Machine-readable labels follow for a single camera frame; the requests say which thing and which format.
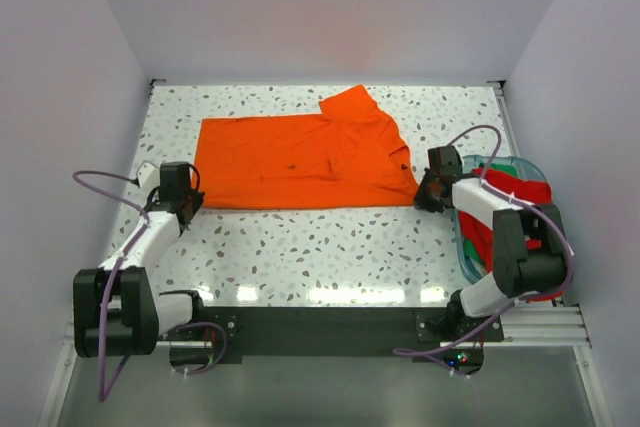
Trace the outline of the orange t shirt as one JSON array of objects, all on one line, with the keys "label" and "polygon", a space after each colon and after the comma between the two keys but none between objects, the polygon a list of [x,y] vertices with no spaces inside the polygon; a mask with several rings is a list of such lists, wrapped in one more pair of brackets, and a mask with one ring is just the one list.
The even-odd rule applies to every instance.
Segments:
[{"label": "orange t shirt", "polygon": [[207,118],[195,154],[211,209],[397,207],[418,189],[407,143],[362,85],[319,112]]}]

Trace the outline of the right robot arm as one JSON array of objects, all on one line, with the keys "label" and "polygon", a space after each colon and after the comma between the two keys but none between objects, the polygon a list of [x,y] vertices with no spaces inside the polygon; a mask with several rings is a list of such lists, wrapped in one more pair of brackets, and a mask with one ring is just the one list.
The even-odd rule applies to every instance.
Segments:
[{"label": "right robot arm", "polygon": [[427,321],[445,339],[469,339],[481,320],[524,296],[549,299],[567,278],[570,251],[551,186],[519,175],[519,164],[504,158],[466,169],[451,145],[428,151],[414,205],[430,213],[453,210],[486,270],[451,295],[439,319]]}]

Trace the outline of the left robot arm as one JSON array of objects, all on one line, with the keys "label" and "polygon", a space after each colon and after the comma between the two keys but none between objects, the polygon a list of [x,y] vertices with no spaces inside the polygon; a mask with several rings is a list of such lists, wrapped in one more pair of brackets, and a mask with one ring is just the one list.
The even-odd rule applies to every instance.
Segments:
[{"label": "left robot arm", "polygon": [[73,174],[80,185],[134,209],[138,222],[106,260],[79,271],[73,279],[73,324],[76,352],[83,358],[148,355],[157,339],[175,330],[185,339],[200,337],[207,315],[193,290],[160,292],[151,285],[150,270],[188,229],[204,203],[200,175],[189,162],[160,166],[145,162],[134,178],[118,175],[147,193],[139,205],[91,185]]}]

